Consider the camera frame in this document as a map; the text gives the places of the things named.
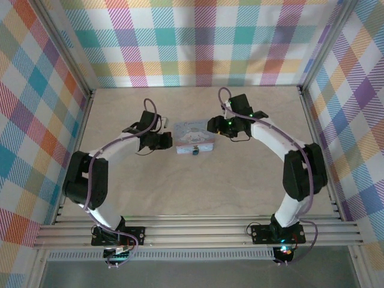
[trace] plaid fabric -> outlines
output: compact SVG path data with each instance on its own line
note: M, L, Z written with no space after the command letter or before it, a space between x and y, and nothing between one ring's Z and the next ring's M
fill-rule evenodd
M85 96L27 0L0 4L0 287L25 259L61 191Z
M46 0L75 58L113 88L297 84L342 0L60 3Z
M360 0L310 88L337 193L384 281L384 1Z

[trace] beige floor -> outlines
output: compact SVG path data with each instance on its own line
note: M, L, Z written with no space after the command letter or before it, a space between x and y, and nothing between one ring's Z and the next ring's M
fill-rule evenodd
M179 121L208 119L221 113L218 88L120 88L97 91L86 126L82 151L114 139L139 120L144 98L158 112ZM294 87L231 88L246 93L255 111L263 110L297 139L311 143L307 122ZM140 157L132 155L111 172L108 201L122 215L269 215L284 190L283 163L256 140L232 143L217 136L212 152L178 155L173 147ZM330 214L327 190L316 196L310 214ZM66 201L63 215L84 216Z

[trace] plaid wall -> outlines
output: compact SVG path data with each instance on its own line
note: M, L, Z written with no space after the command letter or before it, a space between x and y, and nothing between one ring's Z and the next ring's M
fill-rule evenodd
M343 0L45 2L80 68L113 88L298 84Z
M338 196L384 283L384 0L360 0L310 88Z
M0 3L0 287L20 287L47 224L85 96L27 0Z

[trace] enclosure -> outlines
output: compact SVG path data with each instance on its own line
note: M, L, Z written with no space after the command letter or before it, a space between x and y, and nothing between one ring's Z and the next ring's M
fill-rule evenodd
M383 1L0 7L1 287L103 287L109 277L134 287L381 287ZM144 98L172 133L177 122L220 115L221 86L322 148L328 184L305 216L319 229L313 250L282 271L272 247L253 244L247 224L268 224L283 200L283 162L254 139L216 135L212 151L182 155L173 146L130 155L109 172L108 202L146 232L132 262L108 271L103 249L90 245L90 218L62 195L73 152L118 137L140 119ZM304 231L299 254L316 241L313 227Z

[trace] vent grille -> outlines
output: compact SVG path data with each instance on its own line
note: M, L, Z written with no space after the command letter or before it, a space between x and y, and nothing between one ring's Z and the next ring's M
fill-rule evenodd
M140 249L132 260L270 260L274 258L273 248L232 248L232 249ZM49 261L103 260L103 251L53 250Z

